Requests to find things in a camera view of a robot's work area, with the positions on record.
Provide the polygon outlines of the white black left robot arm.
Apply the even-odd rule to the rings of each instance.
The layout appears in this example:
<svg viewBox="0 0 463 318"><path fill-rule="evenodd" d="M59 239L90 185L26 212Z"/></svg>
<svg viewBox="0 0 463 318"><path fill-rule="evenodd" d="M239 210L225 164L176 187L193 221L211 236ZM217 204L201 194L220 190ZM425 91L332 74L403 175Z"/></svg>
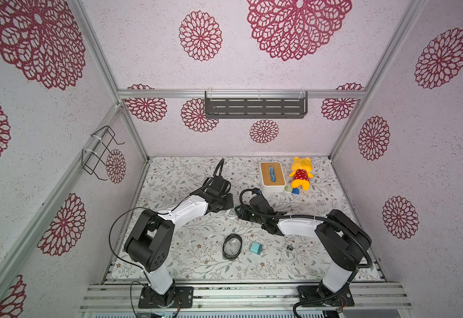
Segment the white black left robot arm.
<svg viewBox="0 0 463 318"><path fill-rule="evenodd" d="M231 183L222 176L208 181L174 207L160 212L145 209L124 244L126 254L140 266L150 289L158 295L168 294L174 285L165 266L173 235L194 219L233 208Z"/></svg>

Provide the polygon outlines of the black rimmed round lid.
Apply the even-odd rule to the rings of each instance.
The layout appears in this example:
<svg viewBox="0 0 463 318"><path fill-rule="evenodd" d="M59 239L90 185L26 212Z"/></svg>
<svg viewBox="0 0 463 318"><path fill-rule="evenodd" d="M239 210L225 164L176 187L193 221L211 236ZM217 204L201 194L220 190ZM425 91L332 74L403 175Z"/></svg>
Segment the black rimmed round lid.
<svg viewBox="0 0 463 318"><path fill-rule="evenodd" d="M222 256L225 260L237 259L242 251L242 238L237 234L228 235L222 245Z"/></svg>

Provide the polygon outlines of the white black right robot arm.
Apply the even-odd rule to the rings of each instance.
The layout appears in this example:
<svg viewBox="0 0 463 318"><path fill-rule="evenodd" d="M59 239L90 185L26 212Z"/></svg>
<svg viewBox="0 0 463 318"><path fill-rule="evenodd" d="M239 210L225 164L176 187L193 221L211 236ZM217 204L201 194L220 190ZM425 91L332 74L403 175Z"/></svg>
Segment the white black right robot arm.
<svg viewBox="0 0 463 318"><path fill-rule="evenodd" d="M317 295L345 293L360 269L373 266L370 236L342 211L333 209L325 216L289 215L276 212L260 192L254 189L250 192L253 194L250 202L246 204L240 198L234 208L239 219L257 223L272 235L317 239L325 248L332 262L316 290Z"/></svg>

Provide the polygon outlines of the clear round container lid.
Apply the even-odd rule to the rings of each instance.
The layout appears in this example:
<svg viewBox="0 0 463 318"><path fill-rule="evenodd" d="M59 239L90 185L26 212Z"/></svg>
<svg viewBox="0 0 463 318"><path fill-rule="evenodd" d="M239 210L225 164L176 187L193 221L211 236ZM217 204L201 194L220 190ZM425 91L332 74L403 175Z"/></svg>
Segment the clear round container lid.
<svg viewBox="0 0 463 318"><path fill-rule="evenodd" d="M225 214L226 219L235 220L238 218L236 212L233 209L230 209Z"/></svg>

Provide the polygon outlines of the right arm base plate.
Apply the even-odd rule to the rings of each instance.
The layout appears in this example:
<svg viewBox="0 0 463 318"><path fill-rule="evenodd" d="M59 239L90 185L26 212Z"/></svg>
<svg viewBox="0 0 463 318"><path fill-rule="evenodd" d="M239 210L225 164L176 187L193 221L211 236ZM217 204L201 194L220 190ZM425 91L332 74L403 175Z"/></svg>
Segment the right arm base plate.
<svg viewBox="0 0 463 318"><path fill-rule="evenodd" d="M302 306L310 307L353 307L355 305L349 285L338 291L331 291L323 284L297 287Z"/></svg>

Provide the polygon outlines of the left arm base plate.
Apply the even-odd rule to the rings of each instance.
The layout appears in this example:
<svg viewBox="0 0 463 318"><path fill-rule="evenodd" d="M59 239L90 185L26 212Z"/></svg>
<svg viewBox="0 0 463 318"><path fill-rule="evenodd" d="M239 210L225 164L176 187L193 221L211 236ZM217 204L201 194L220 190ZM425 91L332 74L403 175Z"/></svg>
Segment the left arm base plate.
<svg viewBox="0 0 463 318"><path fill-rule="evenodd" d="M139 309L186 309L193 306L194 288L192 286L171 286L163 295L158 294L151 287L141 290Z"/></svg>

